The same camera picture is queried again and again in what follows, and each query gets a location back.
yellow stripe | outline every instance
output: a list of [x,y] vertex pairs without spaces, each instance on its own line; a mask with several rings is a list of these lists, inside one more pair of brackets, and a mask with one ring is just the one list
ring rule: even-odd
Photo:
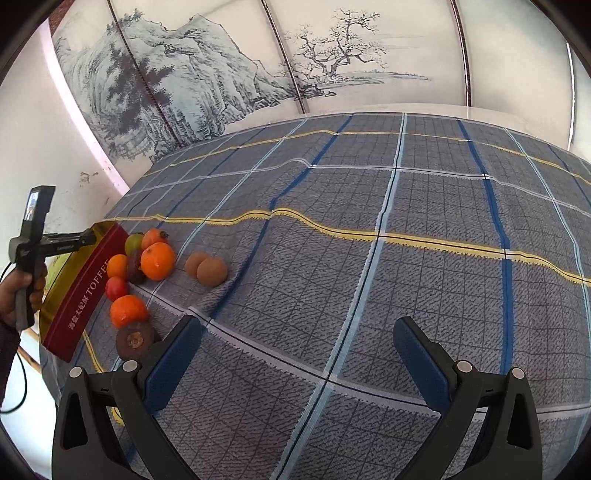
[[[293,140],[295,138],[308,137],[309,135],[317,135],[317,134],[328,134],[328,135],[333,135],[333,136],[340,136],[340,135],[398,135],[397,132],[379,132],[379,131],[376,131],[376,132],[368,132],[368,131],[365,131],[365,132],[358,132],[358,131],[334,132],[332,130],[322,129],[322,130],[314,130],[314,131],[311,131],[311,132],[304,132],[304,133],[300,133],[300,134],[290,135],[288,137],[285,137],[285,140]],[[519,155],[520,157],[525,157],[525,155],[522,152],[519,152],[517,150],[511,150],[510,148],[500,147],[498,145],[493,145],[493,144],[490,144],[490,143],[477,142],[475,140],[467,140],[465,138],[442,137],[442,136],[439,136],[439,135],[426,135],[426,134],[416,134],[416,133],[405,133],[405,135],[415,135],[416,137],[427,137],[427,138],[442,138],[444,140],[453,140],[453,141],[457,141],[457,142],[468,142],[468,141],[472,141],[474,143],[478,143],[478,144],[481,144],[481,145],[486,145],[487,147],[496,148],[497,150],[502,150],[502,151],[507,152],[507,153],[512,153],[514,155]],[[212,155],[218,155],[220,153],[224,153],[224,152],[227,152],[227,151],[230,151],[230,150],[239,150],[241,148],[256,147],[257,145],[265,145],[265,144],[269,144],[269,143],[275,143],[275,142],[278,142],[279,140],[281,140],[282,138],[283,137],[271,138],[269,140],[259,140],[258,142],[247,143],[247,144],[244,144],[244,145],[236,145],[236,146],[233,146],[233,147],[226,147],[226,148],[223,148],[221,150],[216,150],[214,152],[207,153],[205,155],[198,155],[197,157],[187,158],[187,159],[181,160],[179,162],[171,163],[170,165],[167,165],[166,167],[161,168],[159,170],[154,170],[154,171],[148,172],[148,173],[144,174],[142,176],[142,178],[148,177],[150,175],[154,175],[156,173],[160,173],[160,172],[166,170],[167,168],[175,167],[177,165],[180,165],[180,164],[183,164],[183,163],[186,163],[186,162],[195,161],[195,160],[201,160],[202,158],[210,157]],[[532,160],[536,161],[536,162],[543,163],[544,165],[548,165],[549,167],[553,167],[553,168],[557,168],[559,170],[562,170],[563,172],[567,173],[568,175],[572,175],[573,177],[576,177],[578,179],[583,180],[586,184],[591,185],[591,181],[583,178],[578,173],[573,173],[573,172],[570,172],[570,171],[566,170],[565,168],[561,167],[557,163],[553,163],[553,162],[548,161],[548,160],[543,160],[542,158],[532,157],[531,155],[529,155],[529,157]]]
[[[86,333],[86,330],[82,331],[82,338],[84,339],[86,349],[88,350],[90,360],[92,360],[92,365],[95,367],[95,370],[100,374],[105,373],[105,369],[102,367],[102,365],[96,357],[95,349],[92,346],[92,343],[90,342],[90,337],[88,336],[88,333]],[[111,407],[111,415],[119,425],[124,425],[123,419],[121,418],[121,414],[119,413],[118,408]]]
[[[263,219],[267,220],[274,216],[289,216],[298,220],[299,222],[321,232],[326,235],[334,236],[337,238],[343,238],[347,240],[357,241],[371,241],[378,236],[377,231],[363,231],[363,230],[348,230],[342,228],[334,228],[321,223],[315,222],[314,220],[306,217],[304,214],[290,209],[290,208],[276,208],[272,212],[268,210],[251,210],[245,212],[234,218],[190,218],[190,217],[175,217],[168,218],[160,214],[151,215],[147,217],[115,217],[110,220],[115,221],[142,221],[142,220],[159,220],[167,223],[206,223],[207,225],[234,225],[247,219]],[[568,272],[562,268],[554,265],[549,260],[546,260],[539,255],[522,252],[519,250],[507,250],[504,251],[502,248],[489,247],[478,244],[468,244],[465,242],[456,242],[447,239],[429,238],[424,236],[409,235],[407,233],[386,233],[382,236],[384,241],[389,244],[402,245],[404,247],[414,248],[425,248],[429,250],[435,250],[440,252],[451,252],[458,255],[470,255],[472,257],[482,258],[493,258],[500,260],[505,256],[513,261],[531,264],[531,265],[542,265],[550,268],[557,274],[566,278],[569,281],[584,284],[591,287],[591,280],[587,277],[581,277],[575,273]]]
[[[520,157],[526,157],[526,155],[524,155],[522,152],[511,150],[509,148],[499,147],[498,145],[492,145],[490,143],[482,143],[482,145],[486,145],[487,147],[496,148],[497,150],[502,150],[503,152],[513,153],[513,155],[519,155]],[[586,178],[582,177],[578,173],[573,173],[571,171],[566,170],[565,168],[561,167],[557,163],[552,163],[551,161],[543,160],[543,159],[538,158],[538,157],[532,157],[531,155],[527,155],[527,157],[531,158],[532,160],[534,160],[534,161],[536,161],[538,163],[542,163],[544,165],[548,165],[549,167],[557,168],[558,170],[562,170],[563,172],[567,173],[568,175],[571,175],[571,176],[573,176],[575,178],[578,178],[580,180],[583,180],[587,185],[591,185],[591,181],[589,181]]]

fruit pile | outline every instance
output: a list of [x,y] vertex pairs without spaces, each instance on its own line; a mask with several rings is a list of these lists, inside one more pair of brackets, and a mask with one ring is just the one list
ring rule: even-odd
[[117,353],[123,360],[137,360],[160,340],[147,322],[148,309],[135,295],[129,295],[128,281],[141,284],[146,278],[160,281],[168,277],[176,255],[166,232],[153,228],[146,234],[133,233],[125,242],[125,255],[114,255],[107,263],[109,277],[105,294],[111,304],[111,322],[117,332]]

blue gripper pad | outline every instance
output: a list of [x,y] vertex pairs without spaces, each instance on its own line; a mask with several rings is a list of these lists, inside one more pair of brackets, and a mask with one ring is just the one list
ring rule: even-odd
[[168,404],[201,345],[201,335],[201,322],[195,317],[190,317],[185,327],[146,377],[144,406],[150,415],[157,410],[162,410]]
[[394,324],[394,346],[427,407],[444,414],[450,404],[449,382],[404,319]]

gray checkered fabric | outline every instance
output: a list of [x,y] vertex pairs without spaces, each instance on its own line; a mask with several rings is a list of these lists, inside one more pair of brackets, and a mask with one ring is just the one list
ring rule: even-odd
[[[452,358],[527,373],[551,480],[590,423],[590,170],[502,128],[400,113],[288,121],[162,159],[109,215],[129,232],[163,225],[178,253],[168,279],[134,290],[155,328],[210,317],[159,424],[203,480],[393,479],[439,417],[394,348],[411,315]],[[223,258],[227,282],[188,278],[194,251]],[[104,370],[119,365],[108,308],[87,326]],[[72,365],[42,353],[59,398]],[[72,364],[95,371],[83,342]]]

green apple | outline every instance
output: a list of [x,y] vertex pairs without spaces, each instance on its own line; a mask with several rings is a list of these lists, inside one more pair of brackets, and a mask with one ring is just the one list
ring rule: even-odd
[[129,256],[132,251],[142,247],[143,233],[132,233],[125,241],[125,255]]

